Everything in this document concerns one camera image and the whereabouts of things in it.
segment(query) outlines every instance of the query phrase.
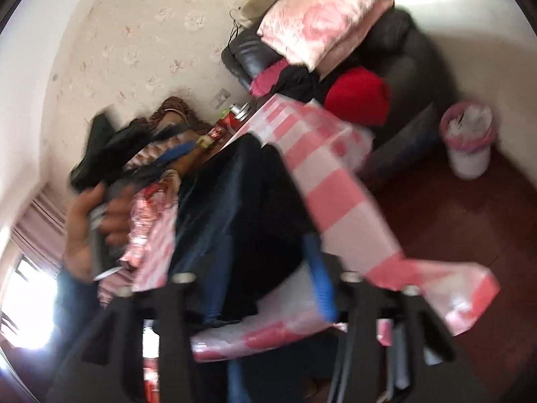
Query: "trash can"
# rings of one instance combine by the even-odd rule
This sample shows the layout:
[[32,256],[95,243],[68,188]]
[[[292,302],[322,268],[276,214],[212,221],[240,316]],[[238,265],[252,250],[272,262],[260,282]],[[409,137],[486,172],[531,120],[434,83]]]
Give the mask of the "trash can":
[[440,135],[457,177],[472,180],[487,170],[490,146],[496,141],[496,127],[489,107],[471,101],[454,104],[440,121]]

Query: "hand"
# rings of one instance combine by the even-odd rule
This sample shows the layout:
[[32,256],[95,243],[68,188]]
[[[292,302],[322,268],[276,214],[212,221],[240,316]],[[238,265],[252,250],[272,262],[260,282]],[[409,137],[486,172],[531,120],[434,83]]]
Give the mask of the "hand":
[[[88,243],[88,214],[100,205],[106,187],[100,183],[93,189],[87,189],[78,196],[67,213],[67,241],[63,253],[63,263],[73,277],[92,283],[91,254]],[[125,245],[131,231],[131,209],[133,189],[124,188],[119,195],[106,206],[106,213],[99,227],[106,236],[108,245]]]

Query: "wall socket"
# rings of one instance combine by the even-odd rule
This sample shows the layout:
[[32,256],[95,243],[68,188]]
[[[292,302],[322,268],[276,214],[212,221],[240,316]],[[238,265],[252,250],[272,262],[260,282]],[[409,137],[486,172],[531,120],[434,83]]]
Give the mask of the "wall socket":
[[221,89],[218,91],[218,94],[213,97],[209,104],[214,109],[219,110],[220,106],[222,106],[222,104],[224,104],[230,96],[231,94],[228,91]]

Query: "pink and white tablecloth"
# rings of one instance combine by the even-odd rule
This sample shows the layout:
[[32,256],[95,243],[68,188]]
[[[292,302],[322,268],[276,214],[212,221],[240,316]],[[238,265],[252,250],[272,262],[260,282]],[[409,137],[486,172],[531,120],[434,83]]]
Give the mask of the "pink and white tablecloth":
[[[273,96],[230,142],[246,132],[273,143],[316,222],[323,250],[341,258],[351,271],[391,289],[417,284],[453,333],[467,330],[494,298],[498,286],[477,264],[447,264],[404,258],[401,247],[374,199],[351,170],[369,154],[364,134],[329,112]],[[173,214],[163,217],[169,226]],[[146,255],[137,290],[162,286],[173,249],[173,234],[159,236],[159,252]],[[246,356],[297,341],[332,323],[318,312],[307,264],[300,266],[258,303],[259,314],[241,323],[204,330],[192,338],[198,361]]]

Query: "pink curtain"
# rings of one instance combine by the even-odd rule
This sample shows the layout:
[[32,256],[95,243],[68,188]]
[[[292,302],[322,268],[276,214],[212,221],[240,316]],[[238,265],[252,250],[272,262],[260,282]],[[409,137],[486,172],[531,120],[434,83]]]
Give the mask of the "pink curtain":
[[[65,247],[65,211],[47,195],[46,188],[30,203],[30,206],[13,228],[11,240],[23,255],[40,269],[56,278],[61,269]],[[99,300],[108,303],[120,286],[130,285],[132,275],[121,270],[100,283]]]

